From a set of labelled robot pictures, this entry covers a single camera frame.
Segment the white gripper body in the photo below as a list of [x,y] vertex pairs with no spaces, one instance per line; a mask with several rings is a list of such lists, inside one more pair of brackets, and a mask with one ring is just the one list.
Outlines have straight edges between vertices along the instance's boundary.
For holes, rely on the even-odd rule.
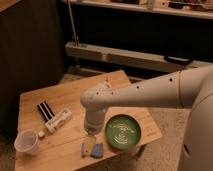
[[88,134],[98,134],[104,125],[106,109],[87,110],[84,119],[84,129]]

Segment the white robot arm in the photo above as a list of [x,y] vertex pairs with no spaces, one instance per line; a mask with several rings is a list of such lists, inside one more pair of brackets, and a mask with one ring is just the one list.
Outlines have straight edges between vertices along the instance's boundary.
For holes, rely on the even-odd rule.
[[178,171],[213,171],[213,65],[113,89],[104,81],[82,93],[84,129],[95,135],[110,107],[188,108]]

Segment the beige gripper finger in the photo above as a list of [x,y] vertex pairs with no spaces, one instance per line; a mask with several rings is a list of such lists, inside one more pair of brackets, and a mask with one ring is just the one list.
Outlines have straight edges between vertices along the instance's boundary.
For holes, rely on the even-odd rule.
[[89,156],[92,153],[93,147],[96,142],[96,137],[93,135],[87,135],[83,141],[83,155]]

